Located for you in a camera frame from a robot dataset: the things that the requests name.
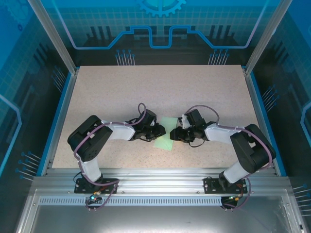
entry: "gear logo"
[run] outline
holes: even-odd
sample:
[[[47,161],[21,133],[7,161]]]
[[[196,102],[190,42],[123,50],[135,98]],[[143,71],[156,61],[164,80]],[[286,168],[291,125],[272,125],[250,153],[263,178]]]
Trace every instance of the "gear logo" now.
[[[29,4],[27,0],[0,0],[1,6],[5,6],[18,23],[22,23],[29,15]]]
[[[186,4],[186,0],[137,0],[141,10],[145,10],[146,14],[151,14],[153,17],[168,17],[170,14],[175,14],[176,10],[181,9],[182,4]]]

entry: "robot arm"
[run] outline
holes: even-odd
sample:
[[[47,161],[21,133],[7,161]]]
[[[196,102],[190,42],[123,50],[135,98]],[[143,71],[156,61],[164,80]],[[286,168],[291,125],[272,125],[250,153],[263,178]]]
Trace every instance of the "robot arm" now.
[[[216,122],[206,123],[197,109],[182,115],[179,122],[181,126],[170,133],[172,140],[190,143],[200,138],[233,145],[238,161],[219,175],[219,184],[223,189],[256,172],[269,162],[267,151],[255,138],[238,130],[237,127],[223,127]],[[258,126],[250,124],[242,128],[257,136],[269,149],[272,159],[275,159],[275,150]]]
[[[138,122],[142,116],[143,113],[138,118],[125,122],[124,125],[111,124],[100,128],[78,149],[83,171],[91,181],[101,182],[102,173],[98,166],[97,155],[108,140],[123,139],[133,141],[140,139],[151,142],[166,133],[164,127],[156,122],[156,115],[148,109],[140,123],[133,126],[126,125]],[[102,121],[97,116],[90,116],[69,136],[68,143],[71,149],[75,150],[92,130],[105,123],[107,121]]]

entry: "green paper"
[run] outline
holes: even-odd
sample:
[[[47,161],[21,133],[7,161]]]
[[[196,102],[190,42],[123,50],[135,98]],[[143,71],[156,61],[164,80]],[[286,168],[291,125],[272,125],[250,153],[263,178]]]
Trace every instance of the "green paper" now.
[[[165,128],[166,134],[155,140],[155,147],[172,150],[173,140],[170,139],[170,132],[176,128],[177,120],[176,117],[162,117],[160,125]]]

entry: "white arm segment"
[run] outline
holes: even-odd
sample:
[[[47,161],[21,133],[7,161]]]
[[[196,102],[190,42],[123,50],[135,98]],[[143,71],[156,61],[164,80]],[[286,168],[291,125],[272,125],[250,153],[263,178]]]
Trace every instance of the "white arm segment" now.
[[[230,136],[238,132],[240,132],[240,130],[227,130],[219,128],[216,123],[209,125],[205,129],[205,134],[209,141],[224,142],[227,144],[232,144]],[[248,174],[249,173],[243,169],[239,161],[224,171],[224,176],[230,183],[235,183]]]
[[[112,130],[112,134],[110,135],[108,140],[112,139],[123,139],[123,140],[130,140],[135,130],[132,126],[124,126],[124,125],[108,125]],[[93,181],[97,181],[100,176],[102,175],[97,162],[97,157],[94,159],[88,161],[88,162],[82,162],[81,165],[83,167],[84,172],[86,175]]]

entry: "speckled tabletop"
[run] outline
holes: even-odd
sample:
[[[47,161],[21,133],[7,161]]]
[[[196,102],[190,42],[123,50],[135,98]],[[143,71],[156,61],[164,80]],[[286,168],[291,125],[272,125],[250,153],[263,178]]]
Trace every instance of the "speckled tabletop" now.
[[[257,124],[241,66],[80,67],[52,167],[78,168],[67,138],[90,115],[124,122],[139,116],[140,102],[158,122],[206,104],[218,111],[223,125]],[[208,109],[199,111],[206,122],[216,119]],[[214,168],[236,160],[232,145],[219,142],[198,148],[174,142],[168,151],[154,142],[111,140],[98,156],[100,168]]]

